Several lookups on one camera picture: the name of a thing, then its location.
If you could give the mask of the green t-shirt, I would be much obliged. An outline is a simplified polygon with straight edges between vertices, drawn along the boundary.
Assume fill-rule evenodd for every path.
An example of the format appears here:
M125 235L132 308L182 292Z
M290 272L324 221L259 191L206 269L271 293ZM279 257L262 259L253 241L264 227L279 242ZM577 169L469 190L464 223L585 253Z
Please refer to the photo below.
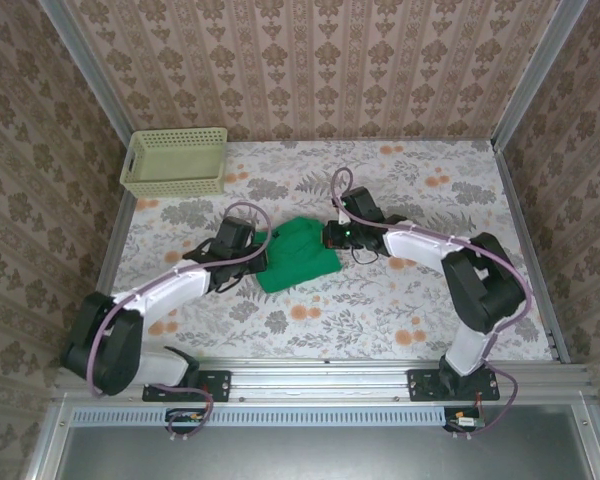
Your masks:
M322 243L324 224L295 217L272 231L267 245L267 268L256 274L266 293L277 293L318 277L339 272L338 255Z

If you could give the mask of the pale yellow plastic basket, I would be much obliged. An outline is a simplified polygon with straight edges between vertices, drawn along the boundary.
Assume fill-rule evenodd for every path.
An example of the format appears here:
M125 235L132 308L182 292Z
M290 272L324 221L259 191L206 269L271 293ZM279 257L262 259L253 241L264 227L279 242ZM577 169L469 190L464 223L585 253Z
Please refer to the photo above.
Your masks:
M120 184L136 198L221 194L227 137L224 127L136 131L130 138Z

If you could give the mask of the floral table cover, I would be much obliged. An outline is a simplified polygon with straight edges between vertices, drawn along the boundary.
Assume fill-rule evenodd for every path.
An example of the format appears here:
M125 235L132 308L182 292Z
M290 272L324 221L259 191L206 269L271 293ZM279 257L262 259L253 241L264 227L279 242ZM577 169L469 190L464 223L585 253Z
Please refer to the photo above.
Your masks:
M213 236L225 211L258 225L333 219L330 180L343 166L384 214L447 235L491 233L525 269L486 140L245 142L227 147L222 194L136 201L113 291L162 274ZM278 293L246 277L171 311L148 338L223 358L434 360L450 346L459 321L441 274L364 251L339 259L339 272Z

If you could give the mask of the small black connector box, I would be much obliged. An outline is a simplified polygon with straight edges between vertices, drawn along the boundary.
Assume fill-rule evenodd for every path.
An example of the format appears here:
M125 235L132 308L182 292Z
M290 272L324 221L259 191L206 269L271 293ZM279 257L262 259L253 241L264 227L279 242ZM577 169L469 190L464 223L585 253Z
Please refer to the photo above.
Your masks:
M445 408L444 429L451 433L469 433L475 432L485 426L485 420L482 411L478 407L471 408Z
M190 436L206 416L205 408L168 409L165 413L165 428L176 437Z

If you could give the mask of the grey metal panel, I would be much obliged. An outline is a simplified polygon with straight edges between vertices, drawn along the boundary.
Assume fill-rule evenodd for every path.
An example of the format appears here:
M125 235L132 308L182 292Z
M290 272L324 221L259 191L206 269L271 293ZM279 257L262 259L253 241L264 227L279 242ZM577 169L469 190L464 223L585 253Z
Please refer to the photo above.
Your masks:
M78 428L57 480L593 480L565 428L472 440L398 427Z

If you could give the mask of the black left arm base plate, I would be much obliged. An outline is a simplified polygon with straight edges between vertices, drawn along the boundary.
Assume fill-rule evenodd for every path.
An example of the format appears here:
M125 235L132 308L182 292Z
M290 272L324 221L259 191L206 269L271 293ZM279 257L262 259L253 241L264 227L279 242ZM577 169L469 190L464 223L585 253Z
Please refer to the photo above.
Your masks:
M142 393L144 402L202 402L205 397L193 392L185 392L185 388L196 388L207 392L216 402L224 403L229 399L231 390L231 372L228 370L197 370L187 373L183 380L173 387L172 391L145 386Z

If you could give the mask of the aluminium mounting rail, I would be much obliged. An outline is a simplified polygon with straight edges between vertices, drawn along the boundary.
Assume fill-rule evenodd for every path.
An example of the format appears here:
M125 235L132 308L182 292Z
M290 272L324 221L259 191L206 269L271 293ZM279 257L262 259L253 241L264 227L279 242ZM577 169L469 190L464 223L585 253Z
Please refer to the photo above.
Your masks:
M407 403L407 373L422 360L206 359L203 370L231 373L229 404L379 405ZM567 404L596 398L587 368L556 361L495 361L514 377L516 404Z

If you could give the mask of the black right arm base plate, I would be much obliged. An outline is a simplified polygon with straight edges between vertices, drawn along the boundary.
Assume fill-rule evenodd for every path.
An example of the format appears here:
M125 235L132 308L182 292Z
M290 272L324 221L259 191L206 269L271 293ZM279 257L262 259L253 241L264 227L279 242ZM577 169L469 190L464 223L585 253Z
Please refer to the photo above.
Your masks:
M449 375L439 369L413 369L406 374L410 400L473 401L480 396L486 401L500 399L495 373L486 368L478 369L468 376Z

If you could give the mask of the aluminium frame post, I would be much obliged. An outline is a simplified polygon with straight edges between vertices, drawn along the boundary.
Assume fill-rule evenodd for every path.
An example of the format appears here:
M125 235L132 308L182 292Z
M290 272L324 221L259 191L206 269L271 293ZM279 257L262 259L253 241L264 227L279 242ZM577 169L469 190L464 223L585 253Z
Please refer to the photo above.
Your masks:
M134 129L122 102L96 58L84 30L63 0L39 0L119 139L129 145Z
M512 138L587 3L560 0L491 136L495 152L501 152Z

